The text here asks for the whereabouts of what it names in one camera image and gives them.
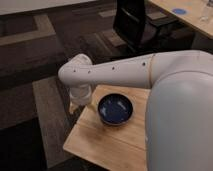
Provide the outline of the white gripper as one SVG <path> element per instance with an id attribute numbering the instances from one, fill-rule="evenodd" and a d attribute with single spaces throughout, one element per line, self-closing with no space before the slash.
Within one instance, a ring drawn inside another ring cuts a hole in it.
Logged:
<path id="1" fill-rule="evenodd" d="M 94 113 L 97 113 L 96 105 L 90 103 L 92 98 L 92 90 L 90 85 L 71 87 L 69 90 L 69 96 L 71 101 L 69 105 L 70 114 L 73 114 L 75 111 L 75 104 L 80 106 L 85 106 L 88 104 L 87 107 Z"/>

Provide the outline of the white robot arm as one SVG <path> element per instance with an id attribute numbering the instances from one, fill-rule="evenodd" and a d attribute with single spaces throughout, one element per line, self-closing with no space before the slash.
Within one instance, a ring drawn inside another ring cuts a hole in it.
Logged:
<path id="1" fill-rule="evenodd" d="M 58 77 L 78 105 L 89 102 L 93 85 L 148 89 L 148 171 L 213 171 L 213 54 L 170 51 L 101 64 L 78 54 Z"/>

